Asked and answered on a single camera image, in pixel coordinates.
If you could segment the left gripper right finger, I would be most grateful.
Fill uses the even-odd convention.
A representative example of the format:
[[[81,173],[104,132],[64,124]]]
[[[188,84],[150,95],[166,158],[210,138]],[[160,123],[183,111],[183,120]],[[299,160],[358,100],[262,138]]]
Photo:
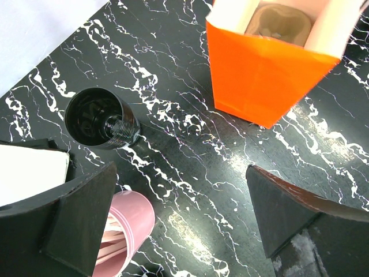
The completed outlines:
[[[368,276],[368,212],[248,166],[265,256],[276,276]]]

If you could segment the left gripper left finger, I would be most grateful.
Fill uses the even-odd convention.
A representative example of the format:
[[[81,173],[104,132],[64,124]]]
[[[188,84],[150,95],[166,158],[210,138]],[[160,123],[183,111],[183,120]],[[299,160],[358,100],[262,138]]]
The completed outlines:
[[[111,162],[1,207],[1,276],[92,276],[116,175]]]

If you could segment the black coffee cup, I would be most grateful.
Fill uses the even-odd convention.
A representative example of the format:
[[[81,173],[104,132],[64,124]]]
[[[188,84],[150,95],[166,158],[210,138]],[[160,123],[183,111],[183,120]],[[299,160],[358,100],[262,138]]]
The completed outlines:
[[[104,88],[87,88],[67,105],[64,123],[71,138],[86,147],[117,149],[137,142],[139,120],[118,95]]]

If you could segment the orange paper bag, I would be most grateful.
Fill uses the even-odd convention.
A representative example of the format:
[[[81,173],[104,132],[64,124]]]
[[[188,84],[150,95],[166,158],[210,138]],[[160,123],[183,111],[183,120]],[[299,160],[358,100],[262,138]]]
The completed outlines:
[[[278,3],[312,22],[303,47],[245,33],[254,12]],[[271,128],[340,61],[367,1],[214,1],[206,32],[214,106]]]

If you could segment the pulp cup carrier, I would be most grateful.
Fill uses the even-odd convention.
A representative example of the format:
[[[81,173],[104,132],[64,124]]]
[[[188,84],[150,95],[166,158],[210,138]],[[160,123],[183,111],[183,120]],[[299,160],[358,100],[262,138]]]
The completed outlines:
[[[245,33],[274,38],[303,47],[310,35],[312,22],[301,10],[278,3],[258,8]]]

